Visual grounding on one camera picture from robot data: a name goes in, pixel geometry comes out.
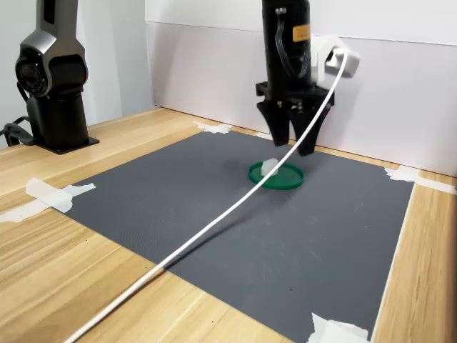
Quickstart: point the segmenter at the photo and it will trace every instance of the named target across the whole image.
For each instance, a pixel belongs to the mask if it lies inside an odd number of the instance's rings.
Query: wooden table
[[[1,150],[0,213],[32,200],[25,194],[32,177],[63,188],[199,133],[202,130],[193,120],[196,117],[155,109],[92,126],[90,135],[101,143],[71,154],[57,156],[35,146]],[[430,172],[423,171],[422,176],[457,184],[454,178]],[[456,341],[456,199],[415,185],[375,342]],[[53,209],[18,224],[0,224],[0,342],[61,342],[152,267],[151,262]],[[166,272],[81,341],[288,340]]]

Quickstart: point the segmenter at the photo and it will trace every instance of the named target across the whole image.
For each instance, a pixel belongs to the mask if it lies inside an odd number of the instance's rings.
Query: green plate
[[[263,179],[262,164],[263,162],[258,162],[249,168],[249,179],[254,184],[258,184]],[[272,176],[262,187],[279,191],[295,189],[303,184],[304,179],[305,174],[300,168],[285,163],[279,168],[278,174]]]

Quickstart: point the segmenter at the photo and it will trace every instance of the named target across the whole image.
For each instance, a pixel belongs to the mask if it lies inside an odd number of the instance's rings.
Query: white cable
[[[103,311],[98,313],[94,318],[92,318],[89,322],[87,322],[84,326],[82,326],[78,331],[71,335],[64,343],[74,343],[77,339],[79,339],[83,334],[88,332],[92,327],[97,325],[101,320],[103,320],[108,314],[115,310],[120,304],[122,304],[127,298],[129,298],[132,294],[136,293],[147,281],[152,278],[158,271],[164,268],[171,260],[173,260],[176,256],[178,256],[182,251],[184,251],[187,247],[189,247],[192,243],[194,243],[198,238],[203,236],[210,228],[214,225],[219,223],[222,219],[227,217],[233,210],[235,210],[238,206],[243,204],[255,191],[257,191],[262,185],[268,181],[268,179],[278,170],[283,163],[297,150],[303,140],[306,138],[310,130],[313,128],[314,124],[317,122],[319,117],[321,116],[323,110],[326,108],[328,101],[330,100],[331,96],[335,92],[336,85],[340,81],[341,75],[343,74],[344,67],[346,66],[346,61],[348,59],[348,54],[344,51],[343,62],[341,64],[340,71],[333,83],[330,91],[328,91],[327,97],[323,101],[321,107],[317,111],[315,117],[313,118],[312,122],[309,124],[306,131],[300,137],[300,139],[296,142],[296,144],[292,147],[292,149],[285,155],[285,157],[253,188],[242,197],[238,202],[236,202],[232,207],[226,210],[223,214],[209,223],[206,227],[204,227],[198,234],[190,238],[186,243],[184,243],[179,249],[177,249],[173,254],[168,256],[165,260],[157,264],[155,268],[145,274],[142,278],[140,278],[137,282],[132,284],[124,293],[122,293],[118,298],[116,298],[110,305],[104,308]]]

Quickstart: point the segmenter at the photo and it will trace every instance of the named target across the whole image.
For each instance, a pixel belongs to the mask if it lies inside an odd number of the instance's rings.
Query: white wall
[[[26,116],[26,104],[16,88],[14,65],[19,44],[35,29],[35,0],[4,1],[0,5],[0,127]],[[0,148],[6,146],[0,137]]]
[[[364,38],[345,39],[361,53],[361,67],[337,89],[318,143],[457,176],[457,47],[440,45],[457,44],[448,14],[457,5],[382,3],[390,16],[372,1],[311,2],[314,34]],[[148,30],[156,103],[266,131],[255,94],[266,80],[260,8],[260,0],[146,0],[146,20],[157,21]]]
[[[454,0],[310,0],[314,34],[457,44]],[[263,31],[261,0],[146,0],[146,21]]]
[[[36,0],[0,5],[0,127],[26,106],[16,88],[19,44],[35,29]],[[87,123],[95,124],[154,107],[149,76],[144,0],[80,0],[78,40],[86,48],[89,80],[84,86]],[[6,147],[0,137],[0,148]]]
[[[144,0],[108,1],[113,24],[111,29],[121,91],[122,115],[147,111],[154,106],[154,101],[146,45]]]

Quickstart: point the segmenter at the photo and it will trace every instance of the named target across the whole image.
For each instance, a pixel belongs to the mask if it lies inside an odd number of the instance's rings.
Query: white tape
[[[63,213],[68,212],[72,206],[73,196],[35,178],[27,182],[26,193]]]
[[[270,141],[273,140],[273,137],[270,134],[265,134],[263,132],[258,132],[256,136],[263,139],[269,139]]]
[[[415,182],[418,185],[436,189],[437,191],[442,191],[451,194],[457,194],[457,190],[451,184],[444,184],[442,182],[437,182],[434,180],[425,179],[419,176],[419,169],[411,168],[409,166],[400,166],[397,170],[384,168],[387,172],[387,175],[391,177],[392,180],[396,181],[408,181]]]
[[[10,212],[0,215],[0,223],[19,223],[23,220],[38,214],[49,207],[53,207],[62,213],[69,211],[72,206],[72,199],[80,194],[96,188],[94,184],[86,186],[67,186],[64,189],[54,188],[41,180],[31,179],[27,182],[26,193],[36,198],[32,202],[17,207]]]
[[[205,132],[211,132],[212,134],[227,134],[230,132],[229,129],[231,129],[233,127],[233,125],[228,125],[228,124],[212,126],[212,125],[200,123],[198,121],[194,121],[194,124],[197,124],[199,126],[199,129],[204,129]]]
[[[355,325],[325,320],[314,313],[313,323],[308,343],[367,343],[368,331]]]

